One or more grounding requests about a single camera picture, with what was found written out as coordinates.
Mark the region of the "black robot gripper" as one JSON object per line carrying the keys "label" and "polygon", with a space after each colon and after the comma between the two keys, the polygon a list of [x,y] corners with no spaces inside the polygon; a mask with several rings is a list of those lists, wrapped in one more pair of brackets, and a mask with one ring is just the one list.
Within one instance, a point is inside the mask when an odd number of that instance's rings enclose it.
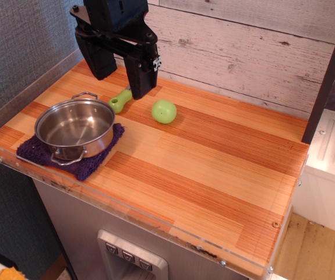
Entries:
{"label": "black robot gripper", "polygon": [[135,100],[157,86],[161,58],[157,35],[144,19],[147,1],[84,1],[69,13],[77,20],[79,49],[98,80],[117,69],[114,54],[124,58],[126,73]]}

